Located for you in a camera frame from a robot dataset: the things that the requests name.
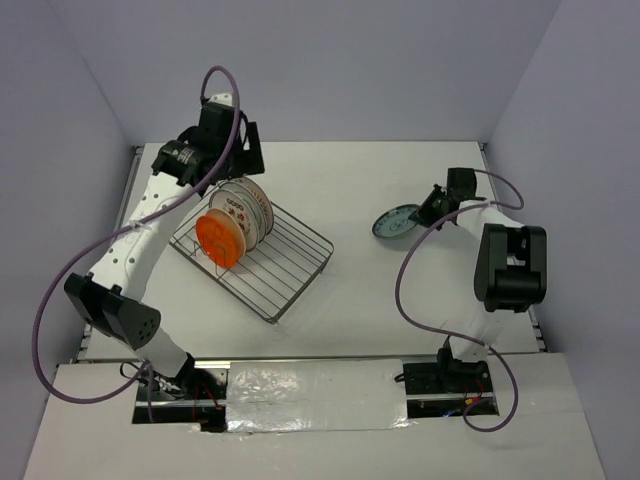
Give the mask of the blue patterned small plate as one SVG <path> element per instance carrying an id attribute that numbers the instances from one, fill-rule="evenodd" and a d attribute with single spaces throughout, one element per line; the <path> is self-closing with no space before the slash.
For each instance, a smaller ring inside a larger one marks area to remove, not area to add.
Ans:
<path id="1" fill-rule="evenodd" d="M 389 250 L 408 250 L 424 232 L 424 228 L 412 219 L 418 208 L 417 204 L 409 203 L 384 212 L 371 227 L 375 240 Z"/>

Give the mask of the orange plastic plate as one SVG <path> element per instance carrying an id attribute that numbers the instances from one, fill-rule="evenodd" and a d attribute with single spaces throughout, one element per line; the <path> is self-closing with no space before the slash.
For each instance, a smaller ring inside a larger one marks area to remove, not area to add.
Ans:
<path id="1" fill-rule="evenodd" d="M 234 241 L 222 223 L 208 216 L 207 212 L 196 221 L 197 240 L 204 253 L 217 266 L 232 268 L 240 260 L 237 259 Z"/>

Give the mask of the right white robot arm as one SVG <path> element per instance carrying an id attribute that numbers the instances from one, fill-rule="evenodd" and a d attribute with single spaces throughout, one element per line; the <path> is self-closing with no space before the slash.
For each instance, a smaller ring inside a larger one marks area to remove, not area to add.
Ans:
<path id="1" fill-rule="evenodd" d="M 434 369 L 437 384 L 446 391 L 460 389 L 470 377 L 466 362 L 485 359 L 509 321 L 541 303 L 547 291 L 546 230 L 509 218 L 501 211 L 503 204 L 479 196 L 479 173 L 450 168 L 446 185 L 435 185 L 409 216 L 428 228 L 451 222 L 479 242 L 473 275 L 478 311 L 460 337 L 448 336 L 453 357 Z"/>

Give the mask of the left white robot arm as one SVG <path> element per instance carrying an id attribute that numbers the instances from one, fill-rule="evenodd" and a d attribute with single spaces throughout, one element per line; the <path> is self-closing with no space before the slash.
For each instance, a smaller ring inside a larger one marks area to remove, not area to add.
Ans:
<path id="1" fill-rule="evenodd" d="M 261 174 L 257 125 L 233 93 L 202 98 L 197 125 L 159 148 L 145 190 L 109 250 L 64 291 L 95 330 L 148 362 L 171 397 L 195 389 L 195 361 L 162 329 L 160 312 L 143 304 L 151 274 L 174 231 L 220 180 Z"/>

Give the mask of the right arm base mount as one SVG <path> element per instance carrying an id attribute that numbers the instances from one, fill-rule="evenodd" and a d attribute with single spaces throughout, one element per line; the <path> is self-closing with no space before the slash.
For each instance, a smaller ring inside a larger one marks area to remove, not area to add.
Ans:
<path id="1" fill-rule="evenodd" d="M 404 363 L 394 381 L 404 386 L 409 419 L 497 415 L 493 384 L 485 360 L 455 359 L 449 340 L 428 362 Z"/>

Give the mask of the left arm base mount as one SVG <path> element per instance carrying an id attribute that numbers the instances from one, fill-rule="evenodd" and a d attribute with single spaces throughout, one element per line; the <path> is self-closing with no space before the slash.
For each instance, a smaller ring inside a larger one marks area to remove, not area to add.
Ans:
<path id="1" fill-rule="evenodd" d="M 196 370 L 185 388 L 144 368 L 136 385 L 133 424 L 193 424 L 201 431 L 227 430 L 227 369 Z"/>

